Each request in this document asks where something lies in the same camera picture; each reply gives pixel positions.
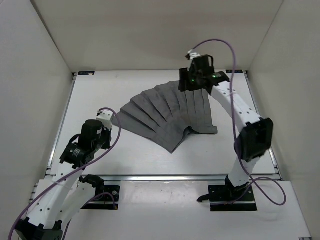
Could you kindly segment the grey pleated skirt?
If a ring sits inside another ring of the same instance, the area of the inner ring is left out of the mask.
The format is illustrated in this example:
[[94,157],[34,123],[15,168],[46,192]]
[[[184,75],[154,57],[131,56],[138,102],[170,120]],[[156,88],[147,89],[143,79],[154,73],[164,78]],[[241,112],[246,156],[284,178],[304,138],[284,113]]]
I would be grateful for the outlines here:
[[206,90],[181,92],[178,81],[145,90],[121,107],[112,124],[173,153],[187,135],[216,135]]

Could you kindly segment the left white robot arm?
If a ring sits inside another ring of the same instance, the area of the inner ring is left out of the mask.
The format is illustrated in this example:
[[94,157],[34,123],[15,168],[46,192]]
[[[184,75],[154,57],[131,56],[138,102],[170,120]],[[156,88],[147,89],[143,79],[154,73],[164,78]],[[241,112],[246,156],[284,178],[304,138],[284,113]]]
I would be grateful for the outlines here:
[[111,118],[86,120],[63,151],[51,185],[22,211],[11,232],[22,240],[62,240],[76,213],[106,194],[101,177],[82,174],[97,162],[95,154],[99,150],[108,153],[113,148],[111,133]]

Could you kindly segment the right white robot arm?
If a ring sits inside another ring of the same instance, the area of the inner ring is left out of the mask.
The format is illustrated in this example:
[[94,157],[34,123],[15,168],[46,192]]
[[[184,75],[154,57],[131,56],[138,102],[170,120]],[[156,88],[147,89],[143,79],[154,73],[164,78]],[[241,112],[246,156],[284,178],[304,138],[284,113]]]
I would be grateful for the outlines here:
[[198,202],[206,201],[211,196],[223,204],[234,203],[249,190],[249,179],[260,158],[271,147],[273,121],[256,113],[233,87],[235,70],[229,75],[224,71],[216,72],[214,58],[188,52],[186,59],[189,67],[179,70],[181,92],[206,90],[232,119],[234,132],[234,150],[237,155],[231,172],[224,185],[212,194],[203,195]]

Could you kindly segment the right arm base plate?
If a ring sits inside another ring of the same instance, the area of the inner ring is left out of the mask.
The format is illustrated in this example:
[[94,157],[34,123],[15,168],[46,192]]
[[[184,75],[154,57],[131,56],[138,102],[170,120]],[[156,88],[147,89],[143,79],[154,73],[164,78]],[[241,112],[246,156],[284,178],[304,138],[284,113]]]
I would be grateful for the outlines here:
[[258,210],[253,188],[242,196],[244,190],[230,195],[224,185],[209,185],[211,212],[256,212]]

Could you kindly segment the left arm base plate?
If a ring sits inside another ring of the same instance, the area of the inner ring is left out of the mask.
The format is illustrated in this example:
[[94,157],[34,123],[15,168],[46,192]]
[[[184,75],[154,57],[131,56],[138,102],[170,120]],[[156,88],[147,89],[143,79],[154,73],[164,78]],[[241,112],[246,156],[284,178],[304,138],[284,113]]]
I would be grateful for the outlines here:
[[82,210],[111,210],[119,209],[121,183],[105,181],[104,187],[95,190],[94,199],[86,203]]

